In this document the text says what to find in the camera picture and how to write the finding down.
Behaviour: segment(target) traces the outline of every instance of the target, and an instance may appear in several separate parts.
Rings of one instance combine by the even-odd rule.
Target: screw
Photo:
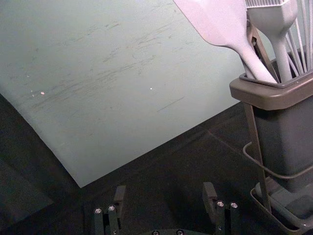
[[[115,210],[115,206],[109,206],[108,210],[109,210],[109,211]]]
[[[184,231],[179,229],[179,230],[176,231],[176,234],[177,235],[184,235]]]
[[[237,208],[237,207],[238,207],[238,205],[237,205],[236,203],[234,203],[234,202],[230,203],[230,206],[231,206],[232,208]]]
[[[100,214],[101,212],[102,212],[102,210],[100,208],[97,208],[97,209],[94,210],[95,214]]]
[[[224,203],[223,202],[217,202],[217,205],[219,206],[219,207],[223,207],[224,206]]]

